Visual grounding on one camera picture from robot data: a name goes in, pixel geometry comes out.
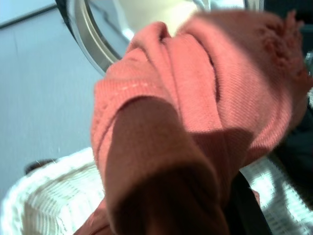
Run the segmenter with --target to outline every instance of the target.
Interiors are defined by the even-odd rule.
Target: laundry basket
[[[87,148],[22,177],[2,202],[3,235],[72,235],[104,197]]]

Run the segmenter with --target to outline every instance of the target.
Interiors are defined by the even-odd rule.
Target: sweater sleeve
[[[163,100],[119,111],[105,178],[113,233],[228,234],[215,171]]]

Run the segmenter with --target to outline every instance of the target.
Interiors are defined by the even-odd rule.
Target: metal ring
[[[97,27],[88,0],[69,0],[69,21],[74,37],[91,64],[102,74],[120,56]]]

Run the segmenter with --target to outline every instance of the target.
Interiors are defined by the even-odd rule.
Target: laundry
[[[106,196],[76,235],[229,234],[239,169],[302,120],[313,80],[301,23],[199,13],[153,23],[95,87],[92,147]]]

